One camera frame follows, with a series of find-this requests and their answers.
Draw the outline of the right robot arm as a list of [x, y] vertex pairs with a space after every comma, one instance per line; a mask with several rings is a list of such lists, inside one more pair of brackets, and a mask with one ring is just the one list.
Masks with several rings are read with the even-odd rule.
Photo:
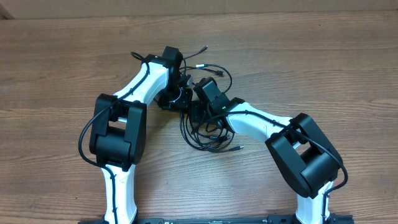
[[213, 124], [233, 134], [264, 142], [288, 186], [297, 194], [295, 223], [335, 223], [330, 193], [343, 160], [316, 122], [307, 114], [274, 116], [240, 98], [230, 100], [213, 78], [195, 84], [200, 106], [193, 108], [197, 125]]

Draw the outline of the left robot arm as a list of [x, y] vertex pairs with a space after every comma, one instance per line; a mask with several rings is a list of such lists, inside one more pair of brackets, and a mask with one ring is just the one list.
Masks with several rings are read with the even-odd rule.
[[104, 175], [106, 212], [99, 223], [136, 223], [134, 200], [136, 165], [147, 136], [147, 108], [154, 101], [163, 110], [186, 112], [192, 99], [190, 76], [180, 73], [183, 55], [167, 46], [161, 56], [133, 57], [141, 61], [139, 73], [122, 90], [96, 99], [89, 150]]

